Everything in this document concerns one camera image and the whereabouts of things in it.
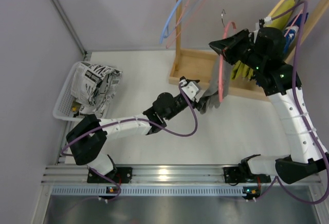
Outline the yellow cloth in basket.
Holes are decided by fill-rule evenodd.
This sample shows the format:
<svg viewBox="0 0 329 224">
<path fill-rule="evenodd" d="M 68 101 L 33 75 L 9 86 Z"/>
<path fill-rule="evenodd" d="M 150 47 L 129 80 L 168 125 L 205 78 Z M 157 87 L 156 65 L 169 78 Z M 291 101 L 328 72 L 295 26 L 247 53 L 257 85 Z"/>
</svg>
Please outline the yellow cloth in basket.
<svg viewBox="0 0 329 224">
<path fill-rule="evenodd" d="M 71 106 L 71 112 L 73 113 L 73 117 L 77 117 L 79 115 L 79 110 L 80 110 L 80 104 L 73 101 L 72 106 Z"/>
</svg>

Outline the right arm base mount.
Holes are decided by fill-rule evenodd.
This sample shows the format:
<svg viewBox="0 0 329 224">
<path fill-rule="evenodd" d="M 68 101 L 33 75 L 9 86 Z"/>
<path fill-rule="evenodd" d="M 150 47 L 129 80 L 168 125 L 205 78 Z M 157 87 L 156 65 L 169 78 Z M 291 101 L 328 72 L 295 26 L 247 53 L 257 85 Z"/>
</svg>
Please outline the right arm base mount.
<svg viewBox="0 0 329 224">
<path fill-rule="evenodd" d="M 239 183 L 271 183 L 271 177 L 265 174 L 251 174 L 239 166 L 228 166 L 223 168 L 224 180 L 228 184 Z"/>
</svg>

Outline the grey trousers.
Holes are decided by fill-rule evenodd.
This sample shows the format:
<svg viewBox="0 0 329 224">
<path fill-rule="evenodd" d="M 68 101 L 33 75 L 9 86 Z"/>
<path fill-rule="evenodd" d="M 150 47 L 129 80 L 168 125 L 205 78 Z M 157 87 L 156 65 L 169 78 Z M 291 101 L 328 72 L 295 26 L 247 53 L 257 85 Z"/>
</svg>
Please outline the grey trousers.
<svg viewBox="0 0 329 224">
<path fill-rule="evenodd" d="M 221 104 L 219 102 L 219 98 L 218 98 L 219 59 L 220 58 L 218 57 L 214 63 L 209 87 L 206 89 L 206 91 L 201 96 L 201 98 L 204 98 L 206 101 L 206 103 L 205 103 L 206 112 L 207 112 L 207 110 L 209 110 L 211 108 L 219 108 L 220 104 Z M 227 96 L 228 91 L 229 91 L 229 82 L 230 82 L 231 71 L 232 71 L 232 65 L 223 61 L 223 87 L 224 87 L 223 97 L 224 98 Z"/>
</svg>

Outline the white plastic basket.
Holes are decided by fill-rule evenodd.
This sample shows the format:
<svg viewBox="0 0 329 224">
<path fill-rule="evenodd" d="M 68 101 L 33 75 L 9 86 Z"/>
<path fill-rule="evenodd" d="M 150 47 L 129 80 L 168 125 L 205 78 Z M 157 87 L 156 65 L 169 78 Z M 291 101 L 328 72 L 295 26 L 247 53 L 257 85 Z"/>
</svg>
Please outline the white plastic basket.
<svg viewBox="0 0 329 224">
<path fill-rule="evenodd" d="M 78 122 L 83 119 L 77 117 L 74 118 L 73 113 L 71 112 L 72 103 L 73 101 L 75 101 L 75 98 L 71 95 L 71 84 L 78 63 L 80 62 L 77 62 L 72 66 L 68 77 L 65 80 L 64 86 L 62 87 L 62 90 L 59 94 L 59 97 L 56 101 L 55 107 L 53 109 L 53 116 L 57 119 L 71 122 Z"/>
</svg>

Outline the pink trouser hanger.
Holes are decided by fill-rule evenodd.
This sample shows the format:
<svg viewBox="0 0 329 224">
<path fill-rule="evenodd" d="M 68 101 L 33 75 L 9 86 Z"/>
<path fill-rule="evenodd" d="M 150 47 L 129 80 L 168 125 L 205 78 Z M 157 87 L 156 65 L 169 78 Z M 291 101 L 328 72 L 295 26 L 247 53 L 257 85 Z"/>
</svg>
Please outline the pink trouser hanger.
<svg viewBox="0 0 329 224">
<path fill-rule="evenodd" d="M 222 36 L 222 39 L 225 39 L 227 37 L 229 27 L 231 26 L 233 28 L 233 31 L 236 31 L 236 24 L 233 21 L 229 21 L 228 23 L 224 23 L 224 15 L 226 14 L 225 9 L 222 9 L 221 11 L 221 21 L 224 27 L 224 33 Z M 219 102 L 222 103 L 223 101 L 223 92 L 224 92 L 224 87 L 223 87 L 223 56 L 220 55 L 219 59 L 219 67 L 218 67 L 218 98 Z"/>
</svg>

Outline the green trousers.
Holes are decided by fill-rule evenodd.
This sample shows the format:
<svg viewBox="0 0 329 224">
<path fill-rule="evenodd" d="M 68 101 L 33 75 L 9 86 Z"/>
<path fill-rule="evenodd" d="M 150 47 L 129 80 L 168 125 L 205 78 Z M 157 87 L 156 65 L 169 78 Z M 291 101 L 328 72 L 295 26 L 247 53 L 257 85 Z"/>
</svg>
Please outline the green trousers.
<svg viewBox="0 0 329 224">
<path fill-rule="evenodd" d="M 288 10 L 289 8 L 294 6 L 295 4 L 296 4 L 296 0 L 295 1 L 286 0 L 271 17 L 273 18 L 275 16 L 280 15 L 281 13 L 285 12 L 286 10 Z M 268 25 L 266 27 L 273 27 L 273 28 L 280 29 L 282 31 L 284 29 L 284 26 L 287 24 L 287 21 L 290 18 L 291 14 L 292 14 L 292 11 L 290 11 L 289 13 L 272 21 L 272 24 Z M 236 78 L 238 78 L 240 76 L 242 78 L 247 78 L 248 80 L 251 80 L 251 78 L 253 77 L 253 70 L 250 67 L 248 67 L 247 65 L 243 64 L 241 61 L 238 61 L 234 65 L 233 70 L 231 72 L 231 80 L 235 80 Z"/>
</svg>

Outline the black white printed cloth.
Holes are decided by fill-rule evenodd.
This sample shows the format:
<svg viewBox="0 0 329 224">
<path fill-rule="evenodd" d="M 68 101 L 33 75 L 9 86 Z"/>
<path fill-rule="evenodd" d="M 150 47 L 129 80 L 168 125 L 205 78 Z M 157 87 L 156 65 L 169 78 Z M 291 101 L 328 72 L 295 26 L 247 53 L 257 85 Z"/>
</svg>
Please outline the black white printed cloth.
<svg viewBox="0 0 329 224">
<path fill-rule="evenodd" d="M 78 104 L 74 116 L 101 118 L 112 103 L 121 82 L 123 71 L 108 65 L 80 62 L 71 84 L 71 95 Z"/>
</svg>

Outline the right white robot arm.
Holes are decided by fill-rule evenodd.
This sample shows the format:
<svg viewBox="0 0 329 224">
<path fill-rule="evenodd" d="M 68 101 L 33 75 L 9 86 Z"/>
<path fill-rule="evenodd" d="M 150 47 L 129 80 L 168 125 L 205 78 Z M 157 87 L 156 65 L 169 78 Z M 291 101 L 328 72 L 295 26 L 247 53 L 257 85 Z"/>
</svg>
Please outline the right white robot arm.
<svg viewBox="0 0 329 224">
<path fill-rule="evenodd" d="M 314 141 L 316 129 L 303 102 L 301 81 L 293 66 L 283 60 L 285 37 L 281 30 L 264 27 L 250 32 L 244 29 L 229 38 L 212 41 L 209 46 L 227 63 L 234 65 L 241 61 L 254 71 L 287 136 L 289 155 L 247 157 L 241 163 L 248 173 L 278 176 L 292 184 L 325 170 L 328 151 L 321 141 Z"/>
</svg>

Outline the wooden clothes rack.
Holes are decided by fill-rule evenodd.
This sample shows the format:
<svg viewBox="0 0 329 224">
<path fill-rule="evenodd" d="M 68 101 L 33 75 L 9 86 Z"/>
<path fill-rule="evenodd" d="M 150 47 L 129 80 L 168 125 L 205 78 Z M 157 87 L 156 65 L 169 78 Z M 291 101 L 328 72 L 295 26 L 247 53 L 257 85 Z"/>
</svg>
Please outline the wooden clothes rack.
<svg viewBox="0 0 329 224">
<path fill-rule="evenodd" d="M 177 84 L 179 78 L 185 76 L 200 80 L 199 85 L 202 89 L 206 89 L 209 87 L 211 71 L 217 56 L 214 53 L 181 47 L 180 22 L 185 9 L 180 4 L 179 0 L 176 0 L 176 3 L 178 4 L 178 7 L 173 9 L 177 23 L 174 28 L 176 33 L 176 49 L 175 60 L 169 75 L 169 83 Z M 301 43 L 305 41 L 327 9 L 328 0 L 320 0 L 304 26 Z M 265 94 L 259 87 L 255 84 L 244 82 L 242 79 L 237 79 L 230 83 L 229 94 L 255 100 L 268 101 L 268 98 L 265 97 Z"/>
</svg>

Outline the aluminium rail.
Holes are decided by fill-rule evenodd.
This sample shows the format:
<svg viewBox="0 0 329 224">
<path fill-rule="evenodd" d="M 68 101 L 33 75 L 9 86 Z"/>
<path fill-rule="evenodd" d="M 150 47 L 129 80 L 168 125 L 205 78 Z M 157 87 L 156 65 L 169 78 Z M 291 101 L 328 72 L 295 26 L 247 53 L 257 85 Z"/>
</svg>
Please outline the aluminium rail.
<svg viewBox="0 0 329 224">
<path fill-rule="evenodd" d="M 118 165 L 121 182 L 129 184 L 225 184 L 229 165 Z M 91 177 L 86 166 L 47 166 L 43 184 L 84 184 Z"/>
</svg>

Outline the pink hanger right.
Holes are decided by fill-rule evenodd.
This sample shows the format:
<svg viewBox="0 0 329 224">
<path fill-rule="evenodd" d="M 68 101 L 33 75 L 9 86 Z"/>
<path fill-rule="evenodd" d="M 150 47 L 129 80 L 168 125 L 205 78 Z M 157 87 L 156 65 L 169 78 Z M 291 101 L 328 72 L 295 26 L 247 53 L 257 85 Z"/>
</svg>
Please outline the pink hanger right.
<svg viewBox="0 0 329 224">
<path fill-rule="evenodd" d="M 292 21 L 291 25 L 288 26 L 287 31 L 285 32 L 284 36 L 287 36 L 289 34 L 289 31 L 291 30 L 291 28 L 294 26 L 294 23 L 297 21 L 297 19 L 299 18 L 299 16 L 303 14 L 303 9 L 301 9 L 299 11 L 299 13 L 296 15 L 295 19 Z"/>
</svg>

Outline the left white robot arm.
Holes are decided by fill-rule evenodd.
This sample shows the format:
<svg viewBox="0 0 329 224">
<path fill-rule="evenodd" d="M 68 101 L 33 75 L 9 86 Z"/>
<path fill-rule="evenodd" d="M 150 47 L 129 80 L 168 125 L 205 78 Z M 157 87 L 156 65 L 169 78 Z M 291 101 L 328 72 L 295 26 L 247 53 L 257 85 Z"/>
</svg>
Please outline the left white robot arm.
<svg viewBox="0 0 329 224">
<path fill-rule="evenodd" d="M 167 129 L 166 122 L 186 108 L 197 107 L 196 96 L 201 88 L 197 80 L 180 78 L 179 94 L 161 93 L 152 106 L 136 116 L 120 119 L 99 119 L 87 115 L 66 136 L 67 148 L 76 165 L 86 165 L 100 175 L 113 178 L 117 167 L 110 157 L 101 153 L 106 142 L 133 135 L 153 135 L 160 131 L 182 137 Z"/>
</svg>

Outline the blue patterned trousers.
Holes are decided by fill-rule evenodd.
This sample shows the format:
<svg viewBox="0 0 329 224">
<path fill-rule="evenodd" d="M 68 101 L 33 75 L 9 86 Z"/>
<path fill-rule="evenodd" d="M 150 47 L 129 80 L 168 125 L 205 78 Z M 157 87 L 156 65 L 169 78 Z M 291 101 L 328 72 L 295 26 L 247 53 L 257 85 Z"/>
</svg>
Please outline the blue patterned trousers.
<svg viewBox="0 0 329 224">
<path fill-rule="evenodd" d="M 285 36 L 285 47 L 283 49 L 284 56 L 287 55 L 288 50 L 291 44 L 294 42 L 297 33 L 299 32 L 299 28 L 301 25 L 301 17 L 302 14 L 296 15 L 283 30 L 283 35 Z"/>
</svg>

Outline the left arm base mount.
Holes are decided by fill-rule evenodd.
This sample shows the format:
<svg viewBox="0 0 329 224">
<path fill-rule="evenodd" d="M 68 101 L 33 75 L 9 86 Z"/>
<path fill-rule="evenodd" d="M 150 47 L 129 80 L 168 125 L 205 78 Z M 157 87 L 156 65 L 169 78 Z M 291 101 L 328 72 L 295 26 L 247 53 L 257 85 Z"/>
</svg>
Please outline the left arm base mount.
<svg viewBox="0 0 329 224">
<path fill-rule="evenodd" d="M 118 167 L 116 170 L 111 171 L 110 173 L 106 174 L 105 177 L 113 180 L 116 183 L 130 183 L 133 175 L 133 168 L 132 167 Z M 108 180 L 98 176 L 95 172 L 91 169 L 88 170 L 88 183 L 109 183 Z"/>
</svg>

